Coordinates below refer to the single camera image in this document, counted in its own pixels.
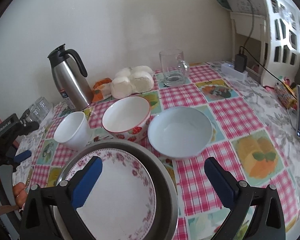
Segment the person left hand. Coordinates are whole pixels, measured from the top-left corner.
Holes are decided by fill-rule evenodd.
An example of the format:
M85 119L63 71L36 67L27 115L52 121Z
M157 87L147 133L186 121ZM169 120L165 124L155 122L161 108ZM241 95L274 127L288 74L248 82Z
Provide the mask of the person left hand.
M27 199L25 184L23 182L19 182L16 185L14 185L12 189L16 204L19 206L19 208L22 208Z

